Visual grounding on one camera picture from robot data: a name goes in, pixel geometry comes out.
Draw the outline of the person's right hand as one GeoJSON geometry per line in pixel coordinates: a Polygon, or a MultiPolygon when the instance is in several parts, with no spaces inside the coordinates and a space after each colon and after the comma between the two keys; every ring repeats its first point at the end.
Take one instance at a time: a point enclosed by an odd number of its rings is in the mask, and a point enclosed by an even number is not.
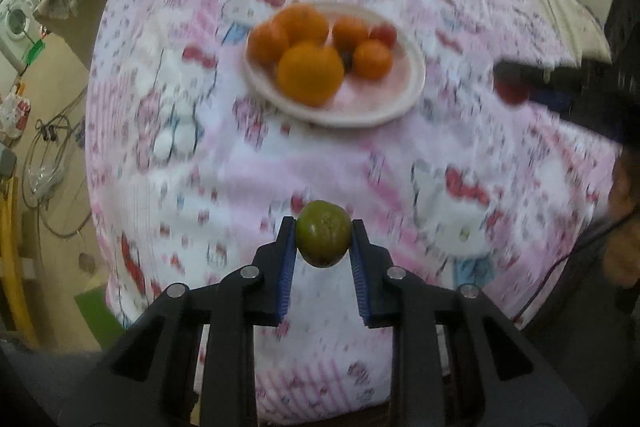
{"type": "Polygon", "coordinates": [[[605,276],[631,288],[639,280],[639,154],[624,150],[615,161],[608,194],[611,219],[620,222],[609,236],[603,257],[605,276]]]}

